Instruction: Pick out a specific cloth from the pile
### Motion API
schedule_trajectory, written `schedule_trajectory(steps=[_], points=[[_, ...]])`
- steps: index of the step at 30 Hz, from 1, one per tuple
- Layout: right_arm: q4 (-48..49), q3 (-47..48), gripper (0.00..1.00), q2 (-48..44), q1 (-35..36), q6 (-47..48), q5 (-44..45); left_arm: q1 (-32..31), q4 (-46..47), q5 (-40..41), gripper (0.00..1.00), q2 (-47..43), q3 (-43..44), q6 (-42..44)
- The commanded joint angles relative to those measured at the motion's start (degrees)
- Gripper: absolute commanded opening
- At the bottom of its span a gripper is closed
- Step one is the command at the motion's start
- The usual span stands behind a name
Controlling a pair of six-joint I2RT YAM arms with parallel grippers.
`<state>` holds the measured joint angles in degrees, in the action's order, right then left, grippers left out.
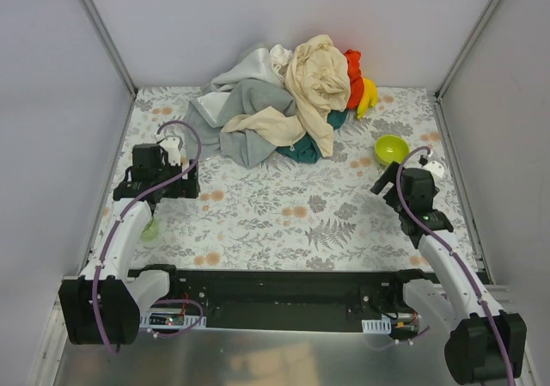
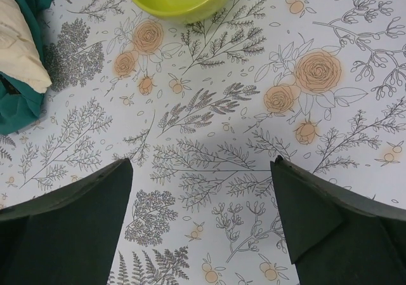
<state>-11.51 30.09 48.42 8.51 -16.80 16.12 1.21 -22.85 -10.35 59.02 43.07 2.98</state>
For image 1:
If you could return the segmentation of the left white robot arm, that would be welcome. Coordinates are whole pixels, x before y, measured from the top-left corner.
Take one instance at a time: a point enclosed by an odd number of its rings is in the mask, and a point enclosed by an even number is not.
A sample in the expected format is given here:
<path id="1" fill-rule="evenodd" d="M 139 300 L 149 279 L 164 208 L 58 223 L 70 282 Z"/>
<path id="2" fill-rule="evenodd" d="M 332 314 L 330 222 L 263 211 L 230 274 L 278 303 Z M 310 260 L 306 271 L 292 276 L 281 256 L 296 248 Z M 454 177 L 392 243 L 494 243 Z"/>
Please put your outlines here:
<path id="1" fill-rule="evenodd" d="M 199 196 L 198 165 L 191 161 L 184 167 L 180 149 L 174 136 L 133 147 L 131 165 L 113 190 L 110 229 L 102 247 L 77 277 L 64 279 L 58 291 L 72 344 L 131 344 L 142 315 L 170 293 L 174 267 L 146 266 L 134 280 L 128 279 L 128 272 L 161 200 Z"/>

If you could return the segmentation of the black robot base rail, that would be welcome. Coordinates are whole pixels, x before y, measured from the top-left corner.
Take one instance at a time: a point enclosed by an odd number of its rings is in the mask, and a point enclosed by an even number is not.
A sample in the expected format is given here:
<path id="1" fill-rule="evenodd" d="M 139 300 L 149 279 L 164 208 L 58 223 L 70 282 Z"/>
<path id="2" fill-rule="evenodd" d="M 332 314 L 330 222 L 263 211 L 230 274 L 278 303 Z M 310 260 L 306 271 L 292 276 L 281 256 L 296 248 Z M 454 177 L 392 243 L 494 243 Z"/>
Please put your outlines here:
<path id="1" fill-rule="evenodd" d="M 149 265 L 168 274 L 165 299 L 178 309 L 189 299 L 188 316 L 203 316 L 207 328 L 359 333 L 362 323 L 407 316 L 405 283 L 435 282 L 434 273 L 197 271 Z"/>

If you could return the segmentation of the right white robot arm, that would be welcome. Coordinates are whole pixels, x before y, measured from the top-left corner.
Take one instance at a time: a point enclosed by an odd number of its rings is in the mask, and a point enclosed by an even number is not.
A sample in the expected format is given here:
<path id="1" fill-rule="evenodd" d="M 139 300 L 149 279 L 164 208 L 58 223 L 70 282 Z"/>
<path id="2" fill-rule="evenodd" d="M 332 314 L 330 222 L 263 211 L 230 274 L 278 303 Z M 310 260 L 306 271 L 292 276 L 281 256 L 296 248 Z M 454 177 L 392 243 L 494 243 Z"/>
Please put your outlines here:
<path id="1" fill-rule="evenodd" d="M 450 221 L 433 207 L 438 189 L 432 173 L 391 162 L 371 191 L 397 213 L 403 233 L 443 288 L 438 294 L 432 282 L 416 278 L 403 285 L 402 296 L 444 336 L 443 357 L 455 382 L 515 384 L 523 370 L 526 323 L 504 310 L 455 250 Z"/>

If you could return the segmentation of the orange red cloth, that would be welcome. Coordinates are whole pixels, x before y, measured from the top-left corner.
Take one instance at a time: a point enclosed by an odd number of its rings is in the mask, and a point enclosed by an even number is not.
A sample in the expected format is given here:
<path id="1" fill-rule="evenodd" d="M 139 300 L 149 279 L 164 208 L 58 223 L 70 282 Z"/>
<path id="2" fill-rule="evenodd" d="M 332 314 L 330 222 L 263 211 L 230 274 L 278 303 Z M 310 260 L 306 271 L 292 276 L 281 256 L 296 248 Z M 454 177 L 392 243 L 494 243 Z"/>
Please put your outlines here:
<path id="1" fill-rule="evenodd" d="M 356 108 L 364 95 L 364 81 L 362 77 L 362 71 L 360 68 L 361 52 L 348 49 L 344 53 L 347 60 L 347 75 L 350 80 L 351 93 L 347 102 L 347 107 L 352 109 Z"/>

